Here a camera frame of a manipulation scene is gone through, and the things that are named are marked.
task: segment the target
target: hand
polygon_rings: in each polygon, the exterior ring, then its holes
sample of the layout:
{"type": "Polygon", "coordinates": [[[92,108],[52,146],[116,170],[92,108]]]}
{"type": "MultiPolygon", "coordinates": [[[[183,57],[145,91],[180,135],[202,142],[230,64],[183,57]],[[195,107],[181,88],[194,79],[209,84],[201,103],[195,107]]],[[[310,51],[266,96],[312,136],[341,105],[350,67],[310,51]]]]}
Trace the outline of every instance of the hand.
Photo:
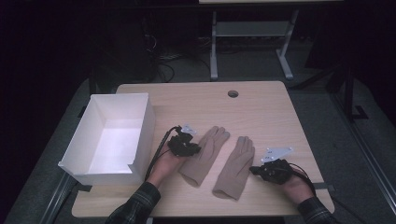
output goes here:
{"type": "Polygon", "coordinates": [[[159,188],[165,178],[171,175],[186,159],[187,157],[175,156],[170,151],[168,143],[166,142],[161,149],[160,157],[155,162],[147,181],[159,188]]]}
{"type": "MultiPolygon", "coordinates": [[[[303,175],[301,171],[296,169],[293,170],[303,175]]],[[[295,204],[302,203],[303,201],[314,197],[311,188],[309,188],[309,186],[296,175],[292,175],[290,180],[283,185],[279,185],[279,187],[295,204]]]]}

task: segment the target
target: plaid sleeve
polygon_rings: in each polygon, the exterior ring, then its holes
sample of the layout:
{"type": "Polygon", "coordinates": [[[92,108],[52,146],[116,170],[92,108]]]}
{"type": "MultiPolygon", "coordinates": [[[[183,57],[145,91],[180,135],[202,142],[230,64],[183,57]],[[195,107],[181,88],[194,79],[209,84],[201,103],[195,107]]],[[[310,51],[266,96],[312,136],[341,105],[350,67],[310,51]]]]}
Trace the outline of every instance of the plaid sleeve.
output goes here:
{"type": "Polygon", "coordinates": [[[300,203],[297,207],[306,224],[335,224],[338,223],[329,210],[313,197],[300,203]]]}
{"type": "Polygon", "coordinates": [[[106,223],[146,223],[149,214],[161,199],[161,194],[149,182],[143,183],[125,204],[118,207],[106,223]]]}

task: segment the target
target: table top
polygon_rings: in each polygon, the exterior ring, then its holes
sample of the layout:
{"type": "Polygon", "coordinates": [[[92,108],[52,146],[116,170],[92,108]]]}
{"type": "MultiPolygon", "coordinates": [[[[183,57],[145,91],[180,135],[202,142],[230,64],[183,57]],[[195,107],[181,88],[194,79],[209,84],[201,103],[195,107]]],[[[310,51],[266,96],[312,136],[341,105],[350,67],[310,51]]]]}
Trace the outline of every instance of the table top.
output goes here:
{"type": "MultiPolygon", "coordinates": [[[[121,85],[117,93],[148,92],[156,126],[152,155],[165,133],[177,125],[190,124],[197,142],[214,125],[224,127],[230,139],[223,145],[200,187],[189,185],[174,173],[160,188],[162,198],[152,217],[287,216],[296,215],[295,206],[273,184],[255,175],[247,179],[239,201],[212,194],[217,177],[235,147],[238,136],[252,139],[256,154],[253,165],[260,166],[268,147],[293,147],[285,159],[306,170],[313,183],[322,183],[318,165],[304,135],[289,95],[282,82],[202,82],[121,85]],[[229,91],[237,92],[230,97],[229,91]]],[[[75,217],[107,217],[125,203],[138,186],[93,186],[80,191],[72,213],[75,217]]],[[[334,211],[326,189],[317,195],[334,211]]]]}

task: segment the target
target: open cardboard box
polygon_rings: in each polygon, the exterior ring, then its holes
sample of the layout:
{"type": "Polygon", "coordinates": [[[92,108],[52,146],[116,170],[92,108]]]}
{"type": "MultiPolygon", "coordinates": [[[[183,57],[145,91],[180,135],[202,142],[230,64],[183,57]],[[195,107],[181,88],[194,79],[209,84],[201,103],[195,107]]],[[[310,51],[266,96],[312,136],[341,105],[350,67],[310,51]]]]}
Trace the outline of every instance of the open cardboard box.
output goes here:
{"type": "Polygon", "coordinates": [[[148,93],[94,94],[59,166],[82,185],[137,185],[149,167],[148,93]]]}

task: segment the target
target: cotton glove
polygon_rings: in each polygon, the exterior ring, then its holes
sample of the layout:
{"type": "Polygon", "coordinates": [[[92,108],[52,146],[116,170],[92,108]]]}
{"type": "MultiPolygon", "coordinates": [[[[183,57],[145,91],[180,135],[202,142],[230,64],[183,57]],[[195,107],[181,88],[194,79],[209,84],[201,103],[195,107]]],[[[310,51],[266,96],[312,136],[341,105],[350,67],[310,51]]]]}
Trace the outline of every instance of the cotton glove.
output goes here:
{"type": "Polygon", "coordinates": [[[213,188],[217,197],[239,200],[247,183],[249,167],[253,163],[255,148],[248,137],[239,137],[235,149],[226,161],[213,188]]]}
{"type": "Polygon", "coordinates": [[[229,138],[230,133],[224,128],[214,126],[199,141],[200,152],[189,157],[178,171],[190,179],[193,185],[200,186],[229,138]]]}

